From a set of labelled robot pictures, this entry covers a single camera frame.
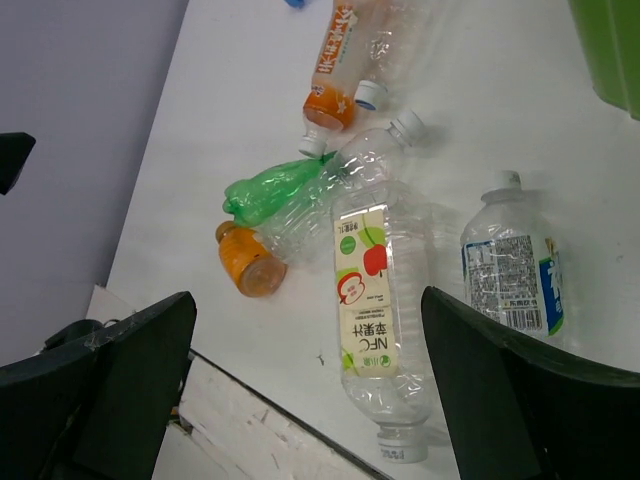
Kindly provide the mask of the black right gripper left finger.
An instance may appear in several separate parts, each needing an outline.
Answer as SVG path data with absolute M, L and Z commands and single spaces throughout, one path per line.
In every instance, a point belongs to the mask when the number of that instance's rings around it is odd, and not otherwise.
M 1 369 L 4 479 L 149 479 L 179 397 L 196 303 L 75 322 Z

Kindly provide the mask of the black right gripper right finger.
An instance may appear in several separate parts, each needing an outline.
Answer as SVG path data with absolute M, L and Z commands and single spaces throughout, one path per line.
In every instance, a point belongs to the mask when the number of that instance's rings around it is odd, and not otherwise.
M 638 478 L 638 373 L 505 327 L 435 287 L 421 313 L 461 478 Z

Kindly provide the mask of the blue white labelled bottle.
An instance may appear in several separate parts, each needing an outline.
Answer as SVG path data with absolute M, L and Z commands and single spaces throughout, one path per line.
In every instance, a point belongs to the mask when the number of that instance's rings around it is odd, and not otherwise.
M 465 303 L 502 326 L 562 348 L 563 282 L 549 225 L 515 171 L 498 172 L 481 201 L 460 238 Z

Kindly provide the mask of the small orange plastic bottle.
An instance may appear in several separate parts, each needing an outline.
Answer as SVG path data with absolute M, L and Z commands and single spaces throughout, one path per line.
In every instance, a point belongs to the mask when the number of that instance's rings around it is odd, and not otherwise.
M 250 298 L 272 295 L 282 284 L 287 265 L 255 238 L 251 228 L 225 221 L 216 229 L 219 258 L 239 292 Z

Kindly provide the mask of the apple juice labelled clear bottle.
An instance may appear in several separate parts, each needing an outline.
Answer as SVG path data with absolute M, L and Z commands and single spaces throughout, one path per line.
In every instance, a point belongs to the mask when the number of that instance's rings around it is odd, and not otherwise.
M 426 459 L 434 403 L 421 298 L 429 284 L 426 202 L 399 181 L 350 192 L 332 206 L 341 383 L 378 428 L 381 457 Z

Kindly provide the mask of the green crushed plastic bottle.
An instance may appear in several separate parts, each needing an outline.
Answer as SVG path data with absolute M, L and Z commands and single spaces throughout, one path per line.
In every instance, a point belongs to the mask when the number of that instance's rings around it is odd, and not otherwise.
M 256 227 L 285 205 L 306 183 L 316 178 L 336 151 L 319 158 L 299 159 L 272 166 L 240 179 L 224 190 L 222 210 L 241 227 Z

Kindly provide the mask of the clear ribbed plastic bottle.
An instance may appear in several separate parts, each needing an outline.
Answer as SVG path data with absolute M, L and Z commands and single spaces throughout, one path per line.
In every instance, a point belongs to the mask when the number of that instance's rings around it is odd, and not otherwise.
M 279 210 L 255 228 L 255 237 L 280 261 L 298 265 L 323 253 L 332 234 L 331 205 L 339 197 L 401 177 L 408 150 L 426 136 L 427 127 L 405 110 L 387 128 L 363 131 L 340 148 Z

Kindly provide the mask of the orange labelled tall bottle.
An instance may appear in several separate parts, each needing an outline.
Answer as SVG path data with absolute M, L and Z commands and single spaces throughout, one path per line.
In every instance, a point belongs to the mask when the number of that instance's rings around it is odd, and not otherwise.
M 306 132 L 299 151 L 322 156 L 329 138 L 351 126 L 354 95 L 364 75 L 366 44 L 374 31 L 377 1 L 335 1 L 302 108 Z

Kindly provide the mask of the clear bottle blue-ring cap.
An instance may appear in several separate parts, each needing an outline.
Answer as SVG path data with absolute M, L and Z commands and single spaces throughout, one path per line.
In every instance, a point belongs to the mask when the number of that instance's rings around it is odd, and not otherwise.
M 388 1 L 382 23 L 368 44 L 368 65 L 355 103 L 369 111 L 396 107 L 409 89 L 411 70 L 426 50 L 441 1 Z

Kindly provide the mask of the small blue cap bottle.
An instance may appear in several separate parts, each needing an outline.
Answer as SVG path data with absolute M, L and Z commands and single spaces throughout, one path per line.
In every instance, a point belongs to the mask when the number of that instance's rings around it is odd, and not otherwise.
M 308 4 L 308 0 L 285 0 L 285 2 L 292 8 L 302 9 Z

